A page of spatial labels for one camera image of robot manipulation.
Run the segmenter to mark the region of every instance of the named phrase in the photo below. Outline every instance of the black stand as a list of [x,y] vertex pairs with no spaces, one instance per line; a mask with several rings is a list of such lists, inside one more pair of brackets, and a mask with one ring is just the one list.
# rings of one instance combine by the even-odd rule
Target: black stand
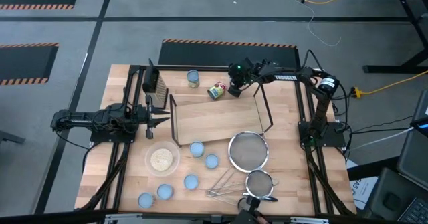
[[[336,130],[343,128],[341,123],[329,122],[327,129],[320,140],[317,141],[301,141],[300,145],[313,147],[345,147],[345,139],[342,133],[337,133]],[[298,123],[300,140],[303,140],[308,135],[309,122],[302,121]]]
[[[425,7],[428,9],[428,0],[422,0]],[[419,74],[421,72],[427,71],[428,66],[418,66],[421,62],[428,58],[428,42],[425,35],[422,32],[422,29],[419,27],[419,20],[415,18],[413,12],[411,11],[406,0],[400,0],[401,5],[403,6],[404,11],[407,15],[407,21],[415,28],[419,39],[422,42],[423,50],[417,53],[415,56],[407,60],[405,63],[399,66],[378,66],[378,65],[367,65],[363,66],[362,69],[365,73],[381,73],[381,74]]]

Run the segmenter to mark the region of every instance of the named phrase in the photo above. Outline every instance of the wooden tabletop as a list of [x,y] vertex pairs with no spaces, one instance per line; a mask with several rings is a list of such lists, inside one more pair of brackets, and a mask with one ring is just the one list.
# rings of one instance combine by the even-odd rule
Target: wooden tabletop
[[[107,79],[106,89],[101,103],[101,108],[109,104],[120,103],[123,97],[123,87],[126,83],[129,65],[113,64]],[[212,101],[207,94],[207,88],[217,81],[228,83],[227,72],[199,72],[200,86],[192,89],[187,86],[186,71],[161,71],[161,76],[168,86],[170,93],[174,96],[177,106]],[[305,105],[306,116],[309,116],[307,101],[302,95]],[[252,86],[244,91],[241,98],[251,97],[257,86]],[[299,134],[297,122],[300,120],[296,90],[293,82],[272,82],[264,85],[265,94],[272,113],[274,125],[265,134],[269,146],[269,159],[264,166],[272,178],[278,182],[274,187],[272,196],[279,201],[277,203],[263,202],[259,210],[264,215],[313,215],[312,195],[308,176],[308,166],[304,151],[299,147]],[[234,99],[228,93],[220,97],[218,101]],[[329,121],[334,120],[334,114],[330,108],[328,111]],[[189,152],[189,146],[180,149],[181,159],[176,171],[167,177],[156,177],[151,175],[145,167],[144,157],[150,146],[154,143],[171,138],[171,122],[166,121],[154,129],[154,139],[145,138],[146,127],[142,125],[137,132],[134,143],[131,144],[122,197],[119,211],[122,212],[154,212],[154,213],[223,213],[236,214],[236,206],[229,205],[207,196],[210,189],[219,177],[231,166],[227,156],[229,139],[207,142],[205,153],[214,153],[219,159],[219,167],[209,170],[204,165],[203,158],[193,158]],[[76,199],[76,207],[86,204],[90,197],[103,183],[106,178],[111,143],[99,144],[89,153],[80,183],[80,189]],[[343,156],[335,148],[323,148],[328,180],[336,194],[344,201],[351,210],[356,211],[349,178]],[[183,184],[184,177],[193,173],[199,176],[199,186],[194,191],[186,190]],[[245,174],[236,172],[229,180],[239,183],[245,180]],[[141,209],[137,198],[143,192],[156,193],[160,184],[169,183],[174,188],[174,195],[168,201],[156,200],[150,209]],[[116,182],[112,184],[108,200],[108,207],[112,206]],[[228,198],[238,200],[242,192],[232,193]],[[326,212],[324,193],[318,183],[318,194],[321,200],[321,209]]]

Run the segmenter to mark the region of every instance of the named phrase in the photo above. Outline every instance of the blue cup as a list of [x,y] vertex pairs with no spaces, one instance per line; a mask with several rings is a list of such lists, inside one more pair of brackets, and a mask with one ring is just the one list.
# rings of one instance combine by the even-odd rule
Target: blue cup
[[197,175],[189,174],[185,177],[185,187],[188,190],[195,190],[199,185],[199,179]]
[[200,141],[194,141],[192,144],[190,144],[190,153],[193,155],[193,157],[195,158],[199,158],[201,156],[203,156],[203,144]]
[[157,193],[158,193],[159,199],[161,199],[161,200],[168,200],[168,199],[170,199],[173,196],[174,189],[169,184],[161,184],[158,187]]
[[219,158],[215,154],[207,155],[205,158],[205,166],[208,167],[208,169],[215,169],[219,166]]
[[138,205],[143,209],[151,208],[154,204],[154,197],[151,193],[142,193],[138,197]]

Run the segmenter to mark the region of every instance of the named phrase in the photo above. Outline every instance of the tin can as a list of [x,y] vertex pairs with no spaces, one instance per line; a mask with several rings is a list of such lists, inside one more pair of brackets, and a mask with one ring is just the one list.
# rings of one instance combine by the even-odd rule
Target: tin can
[[213,99],[216,100],[218,97],[220,97],[224,92],[226,91],[227,87],[226,84],[218,81],[214,84],[211,88],[208,89],[208,95]]
[[197,70],[189,70],[187,72],[187,84],[190,88],[197,88],[199,86],[199,73]]

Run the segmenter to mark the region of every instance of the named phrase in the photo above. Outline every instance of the caution stripe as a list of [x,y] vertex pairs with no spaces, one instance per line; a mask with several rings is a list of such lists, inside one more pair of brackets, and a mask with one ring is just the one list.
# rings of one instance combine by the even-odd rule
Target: caution stripe
[[4,47],[48,47],[48,46],[54,46],[59,47],[59,43],[27,43],[27,44],[5,44],[0,45],[0,48]]
[[163,43],[189,43],[189,44],[212,44],[212,45],[239,45],[239,46],[256,46],[256,47],[290,47],[290,48],[297,48],[295,45],[288,45],[288,44],[243,43],[243,42],[228,42],[228,41],[183,40],[183,39],[164,39]]
[[69,4],[0,4],[0,10],[71,10]]
[[8,79],[0,80],[0,85],[18,85],[18,84],[44,84],[49,78],[22,78],[22,79]]

